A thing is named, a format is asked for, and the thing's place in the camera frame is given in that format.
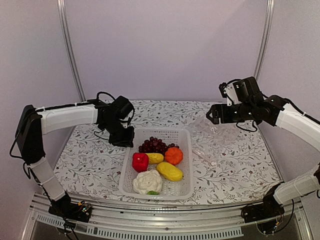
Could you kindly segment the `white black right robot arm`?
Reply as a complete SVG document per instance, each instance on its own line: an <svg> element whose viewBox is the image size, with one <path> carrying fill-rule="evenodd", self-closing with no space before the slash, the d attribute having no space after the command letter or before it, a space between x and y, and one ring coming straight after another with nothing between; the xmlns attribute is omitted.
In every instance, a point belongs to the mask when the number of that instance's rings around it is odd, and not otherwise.
<svg viewBox="0 0 320 240"><path fill-rule="evenodd" d="M213 104L206 118L214 125L238 124L252 121L264 123L263 133L267 143L271 144L278 155L287 154L297 163L299 157L306 156L308 150L312 154L320 151L320 123L307 115L288 98L278 95L270 97L256 94L242 100L240 103ZM291 173L292 179L274 186L263 198L258 213L262 218L269 218L282 205L297 197L307 196L320 189L320 162L312 156L306 166Z"/></svg>

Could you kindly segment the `clear zip top bag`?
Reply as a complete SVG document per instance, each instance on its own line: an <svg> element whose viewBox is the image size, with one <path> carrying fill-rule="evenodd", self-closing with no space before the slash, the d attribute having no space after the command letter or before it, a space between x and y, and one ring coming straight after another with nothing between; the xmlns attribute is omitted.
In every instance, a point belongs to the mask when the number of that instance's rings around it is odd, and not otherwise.
<svg viewBox="0 0 320 240"><path fill-rule="evenodd" d="M185 129L190 133L192 153L214 167L226 159L223 153L232 151L239 134L238 128L232 123L214 125L204 117Z"/></svg>

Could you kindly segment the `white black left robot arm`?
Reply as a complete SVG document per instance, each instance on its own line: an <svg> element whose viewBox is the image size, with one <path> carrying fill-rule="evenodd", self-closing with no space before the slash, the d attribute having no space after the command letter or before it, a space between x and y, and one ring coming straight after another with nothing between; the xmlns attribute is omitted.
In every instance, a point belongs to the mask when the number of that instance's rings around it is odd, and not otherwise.
<svg viewBox="0 0 320 240"><path fill-rule="evenodd" d="M100 132L108 133L107 141L115 147L132 147L135 137L131 121L135 115L132 102L120 95L107 103L98 92L93 99L35 107L26 105L22 110L9 155L20 159L28 167L27 173L37 180L55 209L63 216L74 213L70 197L54 173L47 156L49 137L82 125L96 125Z"/></svg>

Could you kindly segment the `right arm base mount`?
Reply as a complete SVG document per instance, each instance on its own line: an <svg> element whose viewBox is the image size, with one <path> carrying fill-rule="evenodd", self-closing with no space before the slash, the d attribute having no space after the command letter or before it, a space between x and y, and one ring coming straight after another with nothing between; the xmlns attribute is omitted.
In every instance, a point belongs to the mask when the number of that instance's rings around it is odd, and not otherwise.
<svg viewBox="0 0 320 240"><path fill-rule="evenodd" d="M273 217L283 219L285 210L281 203L278 203L274 198L274 193L280 184L274 185L265 196L262 198L262 203L247 204L241 209L241 217L245 223L251 223L261 220L266 220ZM259 223L258 230L264 235L274 234L280 224L280 220L272 220L271 222Z"/></svg>

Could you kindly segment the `white perforated plastic basket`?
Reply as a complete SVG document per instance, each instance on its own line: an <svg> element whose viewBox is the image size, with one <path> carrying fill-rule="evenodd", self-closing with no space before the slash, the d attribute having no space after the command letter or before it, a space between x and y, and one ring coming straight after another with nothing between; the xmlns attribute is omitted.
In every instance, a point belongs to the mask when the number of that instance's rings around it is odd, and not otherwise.
<svg viewBox="0 0 320 240"><path fill-rule="evenodd" d="M137 128L123 160L119 190L146 200L186 200L193 190L193 158L189 131Z"/></svg>

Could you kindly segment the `red toy bell pepper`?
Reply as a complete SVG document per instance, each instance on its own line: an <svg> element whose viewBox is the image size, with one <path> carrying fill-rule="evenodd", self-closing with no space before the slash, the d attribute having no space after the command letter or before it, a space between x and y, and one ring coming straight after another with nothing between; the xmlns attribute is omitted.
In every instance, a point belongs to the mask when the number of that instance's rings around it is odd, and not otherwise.
<svg viewBox="0 0 320 240"><path fill-rule="evenodd" d="M132 167L133 169L140 173L145 172L148 169L149 157L145 153L136 152L132 156Z"/></svg>

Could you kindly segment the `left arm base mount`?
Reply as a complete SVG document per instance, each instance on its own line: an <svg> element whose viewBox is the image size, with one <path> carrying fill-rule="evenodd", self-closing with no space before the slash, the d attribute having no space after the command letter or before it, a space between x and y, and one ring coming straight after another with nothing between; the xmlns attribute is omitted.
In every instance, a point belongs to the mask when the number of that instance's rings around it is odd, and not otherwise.
<svg viewBox="0 0 320 240"><path fill-rule="evenodd" d="M84 200L73 203L68 193L59 200L50 200L49 214L67 220L88 223L92 214L92 204Z"/></svg>

